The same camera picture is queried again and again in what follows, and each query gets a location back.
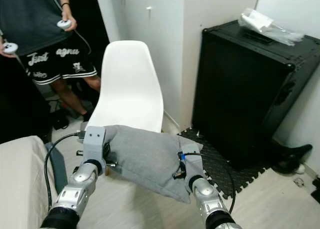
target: bracelet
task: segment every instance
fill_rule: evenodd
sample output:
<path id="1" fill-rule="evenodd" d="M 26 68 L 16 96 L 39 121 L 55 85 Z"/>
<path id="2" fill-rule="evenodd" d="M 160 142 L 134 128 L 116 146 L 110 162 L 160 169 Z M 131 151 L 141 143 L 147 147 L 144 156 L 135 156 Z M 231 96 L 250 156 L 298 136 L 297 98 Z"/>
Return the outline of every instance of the bracelet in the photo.
<path id="1" fill-rule="evenodd" d="M 70 3 L 69 3 L 69 2 L 65 2 L 65 3 L 63 3 L 63 4 L 61 5 L 61 7 L 63 8 L 64 5 L 69 5 L 69 6 L 70 6 Z"/>

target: person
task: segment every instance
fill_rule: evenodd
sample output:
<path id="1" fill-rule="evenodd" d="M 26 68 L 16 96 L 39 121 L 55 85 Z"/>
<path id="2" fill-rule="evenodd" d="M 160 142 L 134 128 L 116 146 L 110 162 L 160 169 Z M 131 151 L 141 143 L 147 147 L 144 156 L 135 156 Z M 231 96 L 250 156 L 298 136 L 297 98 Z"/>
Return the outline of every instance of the person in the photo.
<path id="1" fill-rule="evenodd" d="M 32 80 L 39 85 L 50 84 L 59 97 L 71 108 L 89 120 L 91 114 L 70 90 L 67 78 L 83 78 L 96 91 L 101 80 L 90 63 L 85 43 L 73 31 L 77 21 L 73 17 L 69 0 L 0 0 L 0 29 L 8 42 L 16 43 L 22 64 Z M 57 27 L 60 20 L 70 20 L 65 30 Z M 0 55 L 4 53 L 0 39 Z"/>

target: white chair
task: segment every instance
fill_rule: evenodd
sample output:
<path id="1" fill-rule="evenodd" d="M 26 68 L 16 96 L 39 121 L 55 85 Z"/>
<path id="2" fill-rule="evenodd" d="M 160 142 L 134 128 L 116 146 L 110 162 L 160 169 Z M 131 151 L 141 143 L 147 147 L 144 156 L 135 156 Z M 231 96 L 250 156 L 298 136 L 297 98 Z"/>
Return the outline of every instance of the white chair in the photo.
<path id="1" fill-rule="evenodd" d="M 110 43 L 102 62 L 100 97 L 87 126 L 124 125 L 160 133 L 163 111 L 148 46 L 134 40 Z"/>

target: gray pillow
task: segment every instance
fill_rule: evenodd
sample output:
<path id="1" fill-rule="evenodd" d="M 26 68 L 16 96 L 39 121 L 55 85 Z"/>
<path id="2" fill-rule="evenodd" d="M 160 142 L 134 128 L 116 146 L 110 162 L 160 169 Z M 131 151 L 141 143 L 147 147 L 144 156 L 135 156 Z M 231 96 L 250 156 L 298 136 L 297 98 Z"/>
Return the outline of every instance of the gray pillow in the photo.
<path id="1" fill-rule="evenodd" d="M 105 140 L 110 143 L 111 168 L 125 179 L 179 202 L 190 203 L 184 179 L 173 179 L 179 168 L 177 152 L 184 147 L 201 149 L 202 145 L 177 135 L 156 133 L 128 126 L 105 126 Z"/>

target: hand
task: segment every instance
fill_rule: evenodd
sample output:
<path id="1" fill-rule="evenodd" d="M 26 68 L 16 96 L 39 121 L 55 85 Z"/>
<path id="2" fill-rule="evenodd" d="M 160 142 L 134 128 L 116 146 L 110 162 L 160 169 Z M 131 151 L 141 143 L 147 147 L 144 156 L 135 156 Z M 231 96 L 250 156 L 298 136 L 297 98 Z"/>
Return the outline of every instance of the hand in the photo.
<path id="1" fill-rule="evenodd" d="M 16 56 L 15 55 L 11 55 L 11 54 L 7 54 L 7 53 L 4 53 L 4 45 L 3 45 L 3 42 L 0 38 L 0 55 L 6 57 L 6 58 L 15 58 Z"/>
<path id="2" fill-rule="evenodd" d="M 73 31 L 73 30 L 75 30 L 77 28 L 77 21 L 72 16 L 72 13 L 71 13 L 71 10 L 69 8 L 69 5 L 65 5 L 63 7 L 62 20 L 63 21 L 67 21 L 67 20 L 71 21 L 71 26 L 69 28 L 65 29 L 64 31 L 70 32 L 70 31 Z"/>

